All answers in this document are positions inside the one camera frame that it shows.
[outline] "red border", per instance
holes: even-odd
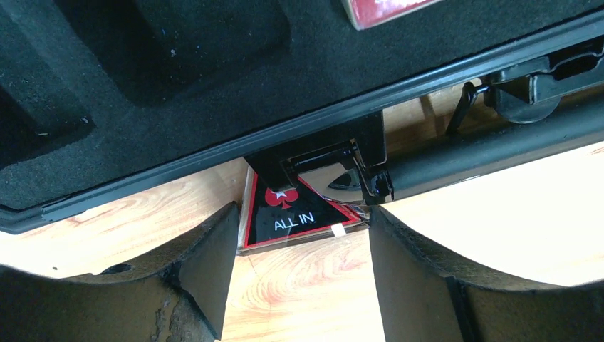
[[[398,16],[402,16],[403,14],[408,14],[419,7],[428,6],[432,3],[435,3],[436,0],[421,0],[421,2],[417,2],[409,5],[397,6],[396,9],[390,11],[385,16],[379,16],[377,12],[380,10],[379,6],[371,6],[367,5],[365,2],[361,3],[361,1],[352,1],[352,7],[355,13],[356,21],[359,26],[363,29],[368,29],[370,27],[377,26],[378,24],[383,24],[390,19],[394,19]]]
[[[308,183],[304,182],[300,177],[298,178],[298,180],[300,181],[300,183],[304,184],[308,189],[310,189],[312,192],[316,193],[319,197],[323,198],[323,196],[321,196],[321,194],[319,194],[318,192],[316,192],[311,186],[308,185]],[[327,229],[331,229],[331,226],[326,226],[326,227],[321,227],[321,228],[315,228],[312,230],[309,230],[307,232],[301,232],[301,233],[297,233],[297,234],[292,234],[292,235],[288,235],[286,237],[278,237],[276,239],[272,239],[272,240],[268,240],[265,242],[257,242],[255,244],[249,244],[249,230],[250,230],[250,225],[251,225],[251,215],[252,212],[254,211],[254,200],[256,199],[256,185],[258,184],[258,175],[254,172],[254,179],[251,182],[251,199],[249,201],[249,213],[248,213],[248,217],[247,217],[247,223],[246,223],[246,237],[244,240],[244,248],[248,248],[248,247],[255,247],[255,246],[262,246],[265,244],[270,244],[272,242],[275,241],[281,241],[281,240],[285,240],[285,239],[290,239],[291,237],[299,237],[301,235],[306,235],[306,234],[312,234],[312,233],[316,233],[316,232],[320,232],[323,230],[327,230]],[[339,204],[336,204],[334,202],[328,201],[325,199],[325,202],[329,203],[329,205],[331,205],[332,207],[334,207],[336,210],[338,210],[340,213],[342,213],[344,216],[346,216],[349,220],[346,222],[342,222],[342,224],[353,224],[353,223],[358,223],[360,222],[360,218],[359,216],[357,216],[356,213],[353,213],[347,209],[345,209],[344,207],[341,207]]]

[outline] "black foam padding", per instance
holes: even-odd
[[[381,207],[370,226],[386,341],[604,341],[604,281],[564,287],[505,274],[423,237]]]
[[[0,61],[16,53],[10,46],[31,55],[21,54],[28,68],[0,63],[10,76],[0,86],[19,82],[23,107],[39,108],[35,90],[95,128],[0,170],[0,205],[22,209],[131,175],[603,4],[445,0],[358,32],[339,0],[6,0]]]
[[[224,325],[238,218],[237,205],[228,204],[99,275],[53,280],[0,266],[0,341],[215,341]]]

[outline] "wood grain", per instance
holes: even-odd
[[[0,264],[50,278],[98,274],[196,227],[240,201],[243,159],[20,234],[0,234]]]
[[[476,85],[479,80],[472,80]],[[421,98],[384,110],[386,145],[389,155],[416,150],[428,140],[444,135],[462,93],[461,84],[439,90]],[[460,130],[473,130],[498,120],[496,113],[484,105],[482,97],[468,112]]]
[[[223,341],[384,341],[368,232],[235,261]]]

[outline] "metal latch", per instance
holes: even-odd
[[[274,192],[304,179],[337,202],[381,204],[392,199],[382,112],[313,133],[246,157]]]
[[[484,103],[513,123],[534,123],[550,115],[563,96],[604,83],[604,37],[505,68],[464,85],[447,127],[455,134],[479,94]]]

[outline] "black plastic bracket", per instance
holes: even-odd
[[[246,157],[275,192],[296,187],[302,173],[339,163],[356,173],[367,203],[382,203],[392,195],[386,159],[381,110]]]
[[[549,116],[563,96],[604,83],[604,36],[562,48],[465,83],[447,127],[453,135],[479,94],[484,102],[512,123],[535,123]]]

